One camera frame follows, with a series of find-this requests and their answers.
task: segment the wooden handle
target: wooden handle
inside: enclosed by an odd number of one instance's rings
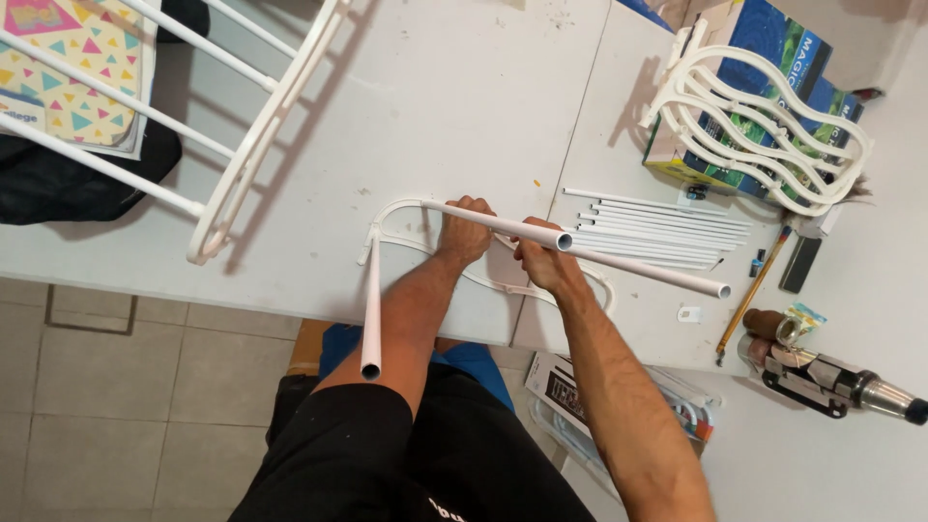
[[[744,295],[744,298],[741,300],[741,304],[738,306],[738,310],[736,310],[735,315],[731,317],[731,322],[728,324],[728,328],[725,330],[725,333],[722,334],[722,340],[719,341],[718,346],[715,347],[716,354],[721,354],[725,351],[725,345],[728,344],[728,339],[731,338],[731,335],[735,332],[735,329],[738,328],[738,323],[741,322],[741,317],[744,316],[744,312],[747,311],[748,306],[751,304],[751,300],[754,299],[754,294],[757,294],[757,289],[760,288],[760,283],[764,281],[764,277],[767,276],[767,273],[770,271],[770,267],[773,266],[773,260],[777,258],[777,254],[780,253],[780,249],[783,248],[783,244],[786,243],[786,240],[789,239],[792,232],[792,228],[783,227],[783,231],[777,238],[777,242],[774,243],[773,248],[770,249],[770,255],[767,257],[767,261],[764,262],[764,267],[760,269],[760,273],[757,274],[757,277],[754,279],[754,283],[752,283],[751,288],[748,289],[748,293]]]

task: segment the stack of pipes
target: stack of pipes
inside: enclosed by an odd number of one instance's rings
[[[577,215],[582,222],[565,228],[574,245],[594,252],[635,259],[666,268],[705,270],[723,252],[747,244],[752,223],[726,219],[727,213],[624,196],[564,189],[569,196],[598,200],[593,213]]]

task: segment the person's left hand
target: person's left hand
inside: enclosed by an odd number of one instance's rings
[[[496,215],[490,210],[490,205],[484,198],[475,200],[471,196],[464,196],[460,201],[445,204],[482,214]],[[483,253],[490,248],[492,240],[493,232],[489,227],[478,225],[461,217],[442,214],[442,235],[438,238],[438,251],[435,255],[447,255],[466,267],[483,256]]]

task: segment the hand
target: hand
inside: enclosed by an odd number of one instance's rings
[[[460,201],[445,204],[481,214],[496,215],[483,198],[474,200],[471,196],[464,196]],[[438,238],[438,250],[435,255],[448,256],[460,262],[464,268],[480,259],[483,253],[490,248],[492,240],[493,232],[489,227],[478,225],[461,217],[442,214],[442,235]]]
[[[562,230],[561,227],[537,217],[526,217],[523,223]],[[562,296],[572,288],[586,287],[586,280],[576,257],[550,250],[534,241],[514,236],[509,240],[519,243],[513,257],[516,261],[522,261],[522,269],[528,272],[528,277],[536,286],[551,292],[555,297]]]

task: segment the person's right hand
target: person's right hand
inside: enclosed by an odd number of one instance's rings
[[[523,223],[562,230],[561,227],[537,217],[526,217]],[[522,269],[528,272],[528,277],[539,288],[558,297],[571,288],[586,285],[576,257],[516,236],[509,240],[519,244],[513,257],[516,261],[522,261]]]

